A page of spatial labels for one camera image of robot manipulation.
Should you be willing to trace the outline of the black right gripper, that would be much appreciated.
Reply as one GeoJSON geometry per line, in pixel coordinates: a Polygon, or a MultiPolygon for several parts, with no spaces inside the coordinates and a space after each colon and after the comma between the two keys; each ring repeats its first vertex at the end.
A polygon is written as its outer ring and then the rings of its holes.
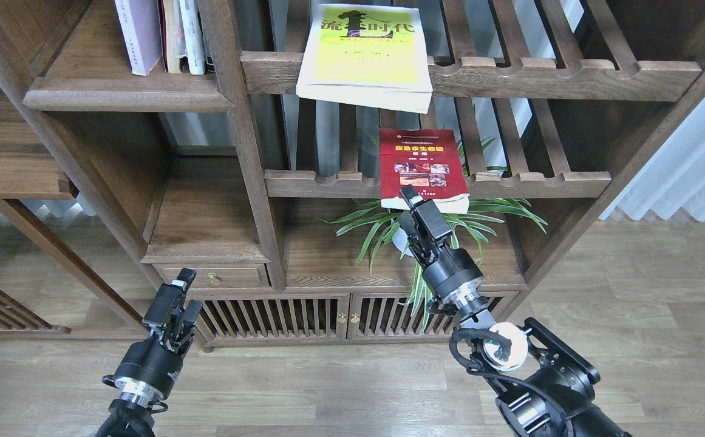
{"type": "Polygon", "coordinates": [[[399,194],[408,210],[398,221],[418,267],[410,302],[419,302],[430,291],[442,304],[485,304],[479,294],[483,274],[465,249],[446,243],[452,230],[435,202],[422,199],[412,185],[400,188],[399,194]]]}

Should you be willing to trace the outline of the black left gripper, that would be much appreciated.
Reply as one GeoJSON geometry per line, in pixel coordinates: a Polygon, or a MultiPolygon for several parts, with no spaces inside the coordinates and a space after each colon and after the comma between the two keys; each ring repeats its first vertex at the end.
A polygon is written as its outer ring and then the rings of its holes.
{"type": "Polygon", "coordinates": [[[185,305],[196,271],[183,268],[177,278],[158,289],[142,323],[151,329],[144,341],[130,346],[113,375],[102,383],[121,390],[121,400],[163,401],[168,398],[194,340],[203,303],[185,305]]]}

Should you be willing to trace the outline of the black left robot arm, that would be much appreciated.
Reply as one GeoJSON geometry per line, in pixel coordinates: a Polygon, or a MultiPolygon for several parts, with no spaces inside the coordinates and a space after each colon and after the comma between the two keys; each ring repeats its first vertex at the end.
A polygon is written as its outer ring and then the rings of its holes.
{"type": "Polygon", "coordinates": [[[202,302],[184,305],[196,271],[184,268],[169,284],[162,284],[142,323],[151,332],[146,340],[128,348],[113,375],[103,384],[121,390],[113,400],[111,413],[96,436],[153,436],[153,415],[165,412],[170,390],[183,367],[183,360],[194,340],[195,321],[202,302]]]}

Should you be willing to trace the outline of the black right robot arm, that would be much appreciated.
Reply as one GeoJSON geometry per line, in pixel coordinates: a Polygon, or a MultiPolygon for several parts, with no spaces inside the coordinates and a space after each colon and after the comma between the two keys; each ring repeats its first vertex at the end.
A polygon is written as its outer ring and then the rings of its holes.
{"type": "Polygon", "coordinates": [[[625,436],[596,404],[599,372],[535,318],[498,322],[480,293],[483,274],[433,201],[400,190],[399,216],[421,276],[432,292],[427,311],[453,321],[449,350],[467,373],[497,393],[496,406],[516,436],[625,436]]]}

